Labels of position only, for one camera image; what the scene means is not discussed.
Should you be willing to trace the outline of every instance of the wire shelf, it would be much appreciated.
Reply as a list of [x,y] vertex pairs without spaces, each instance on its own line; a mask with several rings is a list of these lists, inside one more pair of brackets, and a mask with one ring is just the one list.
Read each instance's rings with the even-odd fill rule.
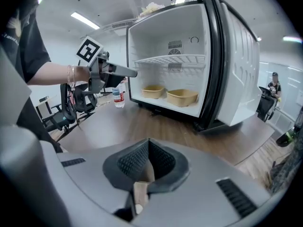
[[135,63],[145,64],[169,64],[169,63],[186,63],[186,64],[204,64],[205,55],[195,54],[180,54],[180,55],[162,55],[150,57],[142,60],[135,61]]

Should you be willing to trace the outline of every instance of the black t-shirt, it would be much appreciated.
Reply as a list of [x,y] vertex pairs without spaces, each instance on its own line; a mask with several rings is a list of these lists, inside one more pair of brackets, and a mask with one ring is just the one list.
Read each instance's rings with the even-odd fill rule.
[[275,85],[273,84],[273,82],[271,81],[268,84],[269,90],[271,93],[277,93],[277,92],[281,92],[281,85],[280,82],[278,81]]
[[[46,62],[51,61],[43,44],[36,21],[36,12],[20,21],[18,11],[12,17],[6,31],[0,36],[0,43],[16,71],[27,83]],[[56,152],[62,152],[44,128],[30,98],[25,103],[17,125],[31,130],[39,140],[52,143]]]

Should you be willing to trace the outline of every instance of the woman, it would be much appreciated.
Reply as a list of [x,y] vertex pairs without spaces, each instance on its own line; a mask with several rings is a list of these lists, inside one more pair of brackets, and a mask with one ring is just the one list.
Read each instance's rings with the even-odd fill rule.
[[[0,46],[16,71],[28,85],[88,82],[90,73],[87,67],[62,66],[51,62],[38,29],[37,6],[38,0],[23,0],[0,36]],[[62,152],[60,145],[42,125],[30,99],[25,103],[17,125],[32,131],[39,140],[52,143],[56,152]]]
[[268,88],[271,92],[271,95],[276,99],[279,99],[281,96],[281,85],[278,78],[278,73],[273,72],[272,74],[273,80],[268,84]]

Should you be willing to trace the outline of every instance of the refrigerator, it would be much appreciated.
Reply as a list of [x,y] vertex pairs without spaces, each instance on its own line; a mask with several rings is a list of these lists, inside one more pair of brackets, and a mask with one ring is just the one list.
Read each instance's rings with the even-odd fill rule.
[[[196,0],[159,9],[126,31],[129,97],[140,105],[194,122],[197,130],[233,126],[253,116],[261,90],[257,86],[259,43],[243,17],[224,0]],[[195,102],[178,107],[146,98],[142,89],[198,92]]]

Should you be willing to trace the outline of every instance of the plastic tray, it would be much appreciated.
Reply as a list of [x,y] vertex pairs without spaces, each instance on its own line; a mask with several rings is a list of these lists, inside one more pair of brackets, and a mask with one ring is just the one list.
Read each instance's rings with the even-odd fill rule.
[[150,85],[142,89],[142,96],[157,99],[161,97],[163,90],[164,86]]
[[167,101],[178,107],[186,107],[197,100],[198,93],[187,89],[167,91]]

